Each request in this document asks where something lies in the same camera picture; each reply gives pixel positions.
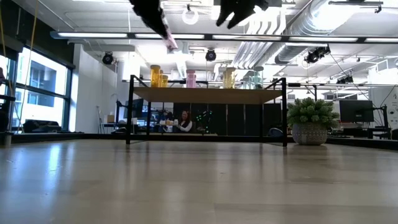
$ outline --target ceiling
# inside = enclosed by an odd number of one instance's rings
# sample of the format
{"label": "ceiling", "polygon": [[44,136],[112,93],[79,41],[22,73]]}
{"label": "ceiling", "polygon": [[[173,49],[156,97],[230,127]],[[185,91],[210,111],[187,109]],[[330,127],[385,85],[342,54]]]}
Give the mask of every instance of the ceiling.
{"label": "ceiling", "polygon": [[[14,0],[29,12],[34,12],[35,1],[33,0]],[[128,3],[103,3],[76,0],[40,0],[38,18],[48,25],[59,31],[85,31],[85,32],[152,32],[148,29],[131,10]],[[295,0],[295,7],[287,9],[287,21],[308,2],[308,0]],[[212,33],[212,34],[242,34],[248,29],[246,26],[236,26],[228,30],[224,24],[221,27],[215,25],[215,21],[211,20],[209,10],[212,8],[213,1],[202,1],[201,7],[203,12],[199,13],[199,20],[194,25],[188,25],[182,21],[183,6],[166,5],[165,13],[169,26],[173,33]],[[374,8],[362,8],[358,13],[354,14],[342,26],[337,28],[331,35],[398,35],[398,3],[390,8],[383,9],[379,14],[374,13]],[[217,60],[232,60],[241,45],[240,42],[223,42],[223,41],[189,41],[189,46],[194,48],[192,59],[187,61],[187,67],[198,70],[213,71],[215,62],[207,63],[205,53],[207,48],[214,48],[217,53]],[[154,55],[165,53],[165,47],[162,41],[155,40],[94,40],[90,41],[90,45],[134,45],[140,51],[144,60],[148,63],[159,64],[165,72],[176,69],[173,61],[161,60],[154,61]],[[103,54],[101,51],[90,50],[92,55]],[[332,55],[335,55],[336,61],[343,70],[356,67],[354,69],[358,78],[366,77],[366,68],[373,66],[384,56],[398,56],[398,45],[356,45],[356,44],[331,44]],[[123,58],[127,52],[118,52],[116,55]],[[284,68],[284,76],[288,76],[291,80],[302,80],[305,77],[319,77],[317,81],[325,82],[330,76],[339,74],[341,68],[336,65],[331,57],[322,59],[319,63],[304,69],[302,58],[296,58],[292,63],[296,66],[288,66]]]}

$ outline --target black metal table frame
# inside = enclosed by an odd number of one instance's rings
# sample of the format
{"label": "black metal table frame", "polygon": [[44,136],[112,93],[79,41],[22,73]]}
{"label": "black metal table frame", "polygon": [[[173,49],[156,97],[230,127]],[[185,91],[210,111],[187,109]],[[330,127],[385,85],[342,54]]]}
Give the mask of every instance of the black metal table frame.
{"label": "black metal table frame", "polygon": [[[132,119],[132,100],[134,96],[134,80],[137,80],[141,85],[144,87],[148,87],[142,80],[140,80],[137,76],[135,75],[130,75],[130,86],[129,86],[129,103],[127,105],[127,125],[126,125],[126,144],[130,144],[131,142],[131,119]],[[185,80],[171,80],[169,83],[181,83],[184,84]],[[207,85],[208,87],[208,82],[206,81],[197,81],[197,83],[202,83]],[[265,88],[265,90],[269,89],[270,87],[274,87],[278,84],[281,83],[282,85],[282,132],[283,132],[283,138],[282,138],[282,145],[284,147],[287,146],[287,84],[286,84],[286,78],[280,78],[277,81],[273,82],[271,85]],[[152,106],[152,102],[148,102],[148,113],[147,113],[147,130],[146,130],[146,140],[150,139],[150,108]],[[260,133],[259,133],[259,142],[263,142],[264,139],[264,133],[263,133],[263,114],[264,114],[264,107],[261,105],[259,107],[260,109]],[[208,138],[203,138],[204,136],[196,136],[198,140],[206,141]],[[225,138],[235,138],[236,136],[212,136],[212,139],[225,139]]]}

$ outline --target wooden tabletop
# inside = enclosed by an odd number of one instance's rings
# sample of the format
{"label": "wooden tabletop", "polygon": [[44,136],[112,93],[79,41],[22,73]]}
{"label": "wooden tabletop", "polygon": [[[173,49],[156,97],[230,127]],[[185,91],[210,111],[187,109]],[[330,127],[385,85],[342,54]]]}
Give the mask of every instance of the wooden tabletop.
{"label": "wooden tabletop", "polygon": [[134,93],[148,102],[247,105],[263,104],[282,95],[280,90],[151,87],[134,87]]}

